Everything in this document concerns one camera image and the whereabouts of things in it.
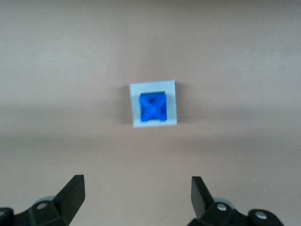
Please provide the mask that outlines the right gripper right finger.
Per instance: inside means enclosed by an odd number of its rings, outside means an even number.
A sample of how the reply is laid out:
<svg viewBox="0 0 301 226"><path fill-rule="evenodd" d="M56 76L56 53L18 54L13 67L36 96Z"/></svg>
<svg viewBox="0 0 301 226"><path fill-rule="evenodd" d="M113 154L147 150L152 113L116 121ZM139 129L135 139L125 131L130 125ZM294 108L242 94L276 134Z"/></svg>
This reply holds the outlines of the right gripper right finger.
<svg viewBox="0 0 301 226"><path fill-rule="evenodd" d="M226 199L214 198L202 177L191 178L191 203L196 214L190 226L282 226L272 212L252 209L247 215L240 213Z"/></svg>

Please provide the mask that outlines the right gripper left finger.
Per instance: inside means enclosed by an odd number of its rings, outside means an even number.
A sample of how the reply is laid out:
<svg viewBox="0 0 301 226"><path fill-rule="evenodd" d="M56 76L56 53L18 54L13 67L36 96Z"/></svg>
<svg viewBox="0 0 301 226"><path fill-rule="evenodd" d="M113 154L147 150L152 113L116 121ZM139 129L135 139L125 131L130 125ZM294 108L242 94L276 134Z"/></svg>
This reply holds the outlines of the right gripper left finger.
<svg viewBox="0 0 301 226"><path fill-rule="evenodd" d="M83 175L75 175L55 196L36 201L27 210L15 214L10 207L0 209L2 226L68 226L85 200Z"/></svg>

